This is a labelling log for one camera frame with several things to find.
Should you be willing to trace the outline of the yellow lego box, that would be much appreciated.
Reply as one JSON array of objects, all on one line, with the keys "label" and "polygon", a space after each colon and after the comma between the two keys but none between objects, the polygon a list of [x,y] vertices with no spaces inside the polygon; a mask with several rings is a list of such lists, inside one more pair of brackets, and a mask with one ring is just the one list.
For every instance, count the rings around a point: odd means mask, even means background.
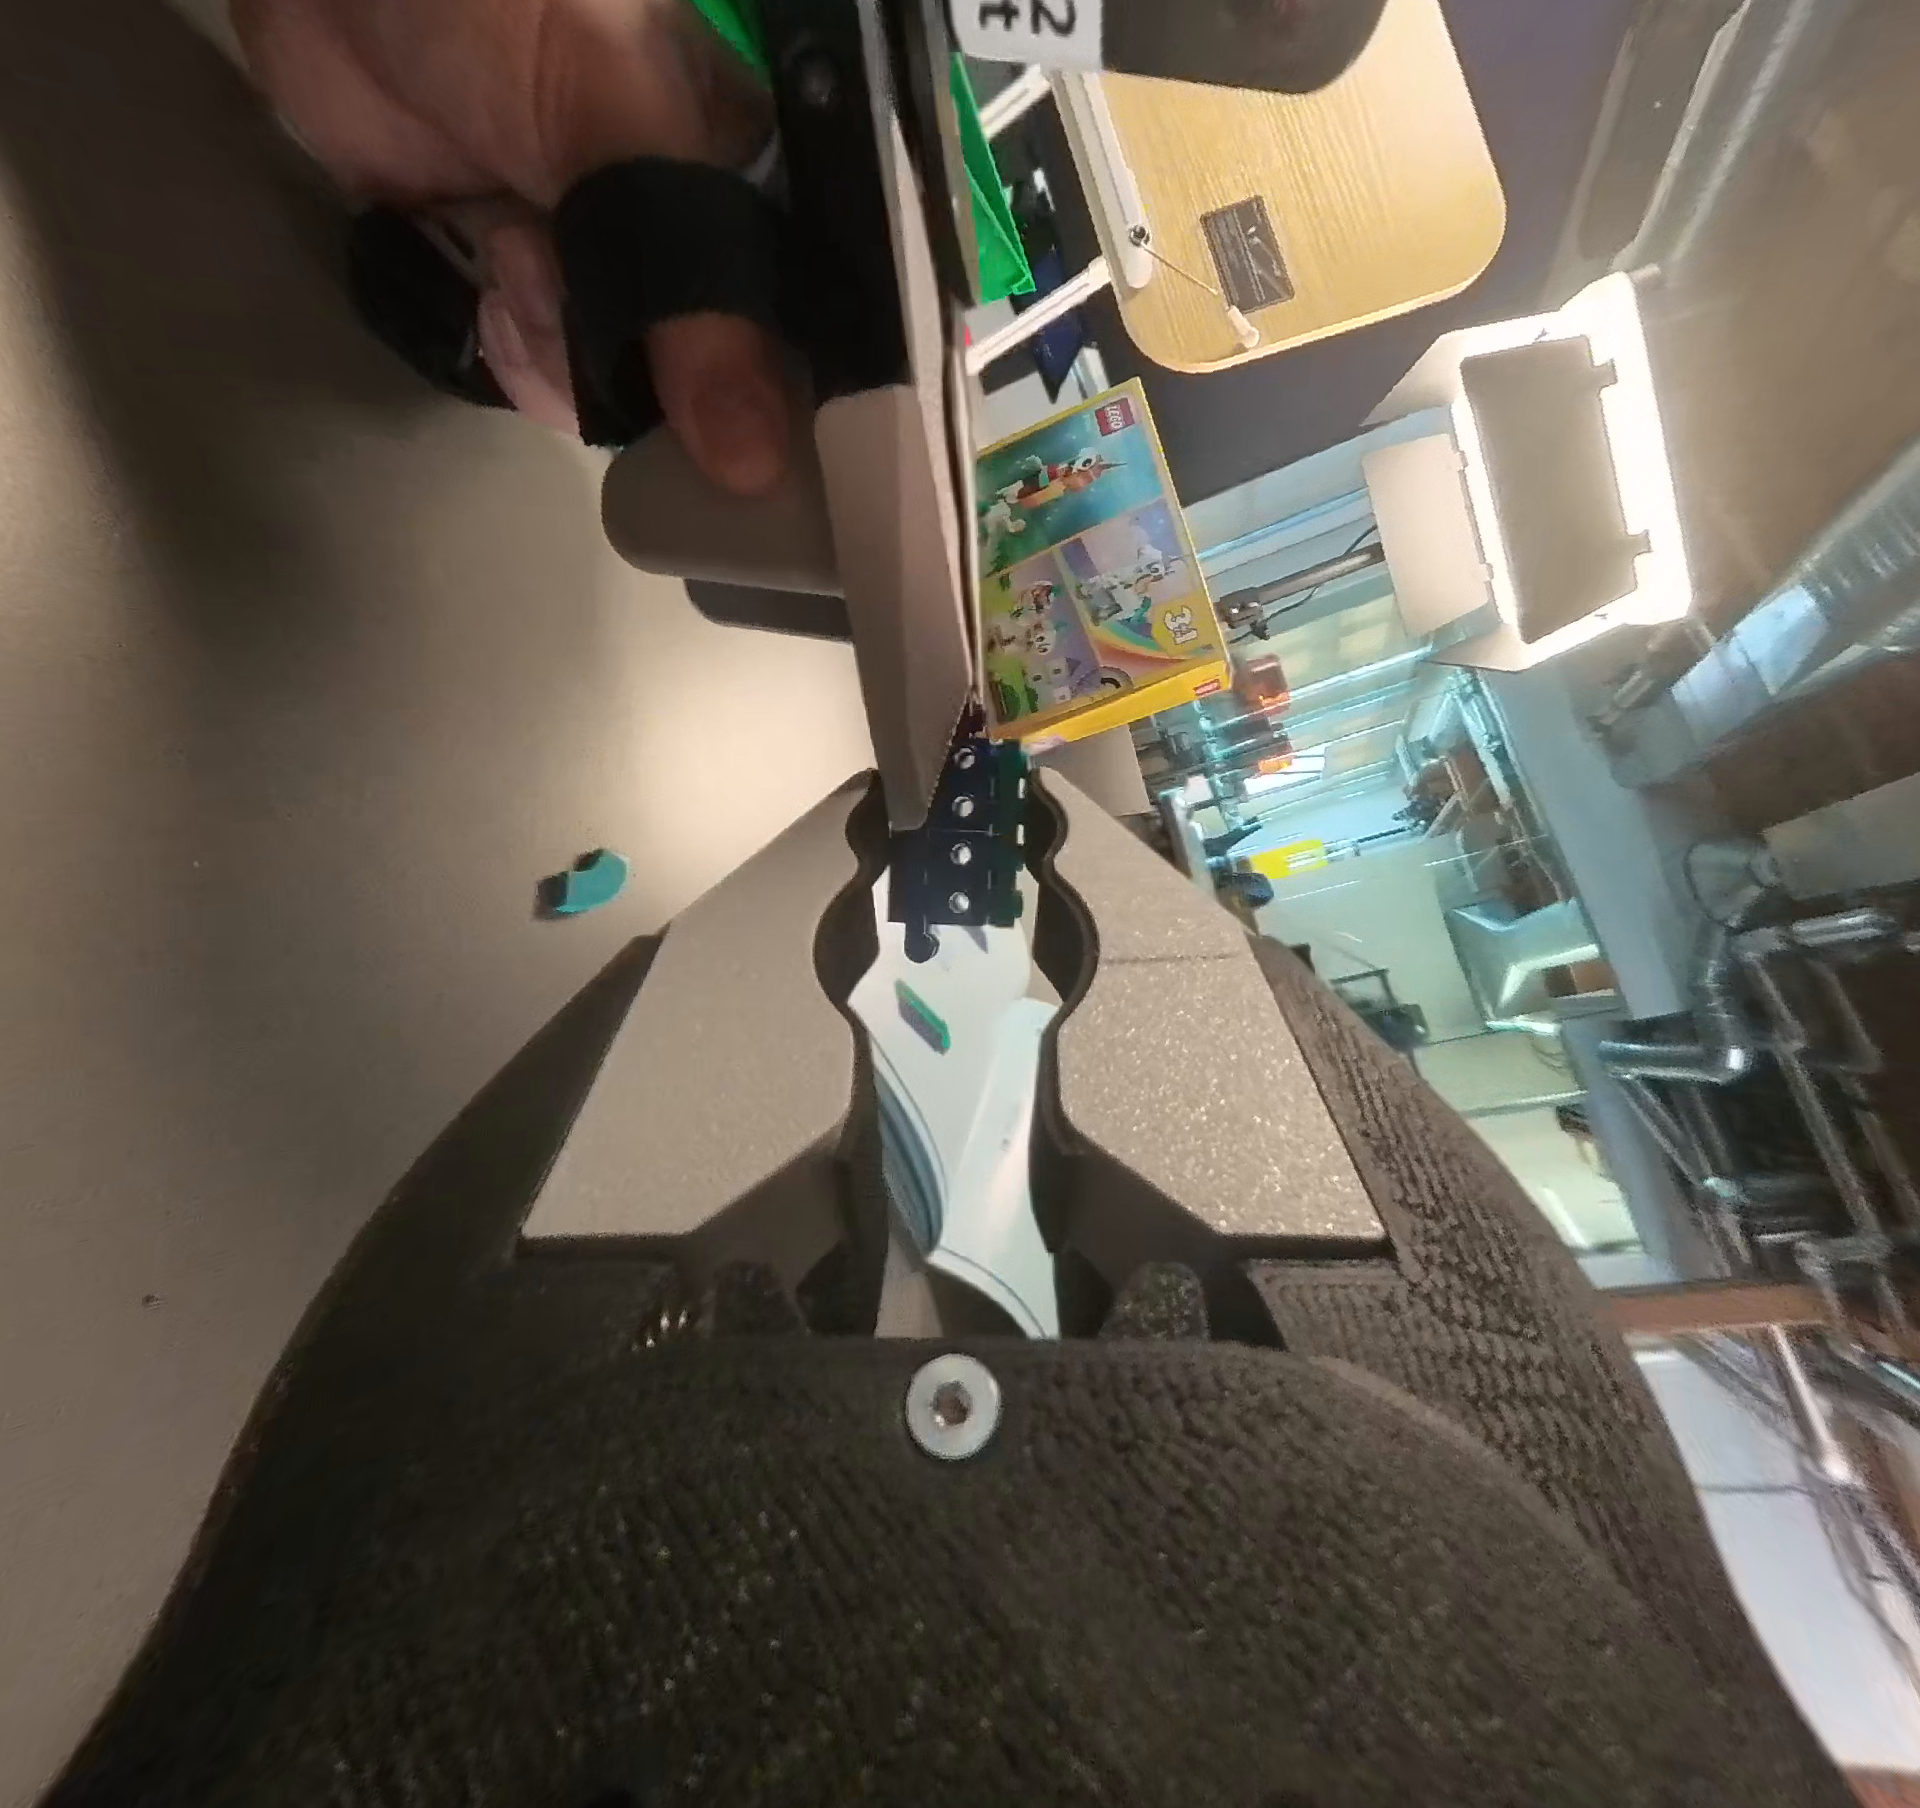
[{"label": "yellow lego box", "polygon": [[1230,685],[1139,379],[978,451],[972,497],[990,740],[1090,740]]}]

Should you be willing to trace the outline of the person's left hand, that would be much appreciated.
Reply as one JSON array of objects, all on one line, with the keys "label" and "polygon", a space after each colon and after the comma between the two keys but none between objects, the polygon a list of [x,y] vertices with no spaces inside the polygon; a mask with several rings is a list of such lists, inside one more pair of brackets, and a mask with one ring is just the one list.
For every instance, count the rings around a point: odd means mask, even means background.
[{"label": "person's left hand", "polygon": [[591,175],[758,178],[764,81],[689,0],[221,0],[355,210],[355,300],[423,382],[576,434],[556,217]]}]

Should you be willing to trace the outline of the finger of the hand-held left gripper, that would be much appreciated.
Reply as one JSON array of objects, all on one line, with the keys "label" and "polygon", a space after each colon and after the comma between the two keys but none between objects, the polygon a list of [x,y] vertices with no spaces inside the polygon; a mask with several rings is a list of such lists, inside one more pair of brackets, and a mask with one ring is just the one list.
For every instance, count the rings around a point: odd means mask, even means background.
[{"label": "finger of the hand-held left gripper", "polygon": [[875,388],[824,403],[814,445],[888,821],[921,826],[972,697],[948,419]]}]

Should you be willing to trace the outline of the blue purple lego assembly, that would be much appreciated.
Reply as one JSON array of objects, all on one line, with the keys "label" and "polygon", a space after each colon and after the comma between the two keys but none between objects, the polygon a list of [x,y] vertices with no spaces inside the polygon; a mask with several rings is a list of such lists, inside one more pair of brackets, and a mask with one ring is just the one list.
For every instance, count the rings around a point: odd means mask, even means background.
[{"label": "blue purple lego assembly", "polygon": [[983,923],[981,852],[987,833],[987,720],[976,703],[961,716],[924,822],[889,840],[888,917],[913,964],[940,954],[941,931]]}]

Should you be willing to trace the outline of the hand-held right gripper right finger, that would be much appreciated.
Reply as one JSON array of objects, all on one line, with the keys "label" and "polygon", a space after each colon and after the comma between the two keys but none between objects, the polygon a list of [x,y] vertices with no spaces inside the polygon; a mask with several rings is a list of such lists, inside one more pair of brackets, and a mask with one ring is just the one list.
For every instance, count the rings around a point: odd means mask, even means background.
[{"label": "hand-held right gripper right finger", "polygon": [[1388,1233],[1254,940],[1053,769],[1031,777],[1046,1025],[1031,1200],[1066,1335],[1126,1295],[1279,1335],[1260,1265],[1377,1270]]}]

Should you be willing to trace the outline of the open pale blue instruction booklet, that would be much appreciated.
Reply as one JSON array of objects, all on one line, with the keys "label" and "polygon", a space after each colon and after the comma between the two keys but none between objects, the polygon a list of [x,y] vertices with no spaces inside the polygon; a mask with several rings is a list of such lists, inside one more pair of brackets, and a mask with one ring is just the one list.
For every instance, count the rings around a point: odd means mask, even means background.
[{"label": "open pale blue instruction booklet", "polygon": [[881,1175],[913,1282],[956,1323],[1055,1337],[1031,1173],[1058,997],[1037,978],[1027,936],[946,926],[936,954],[913,961],[899,923],[881,918],[849,1006],[870,1046]]}]

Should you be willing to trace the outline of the white ceiling light panel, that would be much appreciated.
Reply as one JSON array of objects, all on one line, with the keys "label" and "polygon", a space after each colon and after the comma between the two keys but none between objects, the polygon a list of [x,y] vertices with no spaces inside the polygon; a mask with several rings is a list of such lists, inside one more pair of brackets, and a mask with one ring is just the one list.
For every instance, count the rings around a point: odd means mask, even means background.
[{"label": "white ceiling light panel", "polygon": [[1520,672],[1696,609],[1645,331],[1656,269],[1557,310],[1451,335],[1449,419],[1491,585],[1451,667]]}]

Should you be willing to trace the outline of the light wooden panel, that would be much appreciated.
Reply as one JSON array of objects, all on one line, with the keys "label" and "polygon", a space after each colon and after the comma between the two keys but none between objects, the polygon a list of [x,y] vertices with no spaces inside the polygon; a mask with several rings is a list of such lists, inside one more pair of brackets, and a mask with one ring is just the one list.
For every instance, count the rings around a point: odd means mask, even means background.
[{"label": "light wooden panel", "polygon": [[1102,266],[1132,348],[1215,375],[1473,285],[1506,198],[1440,0],[1386,0],[1307,96],[1055,72]]}]

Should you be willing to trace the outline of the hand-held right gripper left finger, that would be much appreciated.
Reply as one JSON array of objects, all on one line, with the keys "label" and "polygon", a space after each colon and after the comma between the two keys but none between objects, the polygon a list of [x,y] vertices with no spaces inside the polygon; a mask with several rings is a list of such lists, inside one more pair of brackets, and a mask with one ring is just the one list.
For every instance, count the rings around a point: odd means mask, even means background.
[{"label": "hand-held right gripper left finger", "polygon": [[878,775],[859,773],[648,943],[521,1258],[666,1268],[691,1307],[763,1268],[809,1328],[876,1330],[892,1225],[852,986],[888,847]]}]

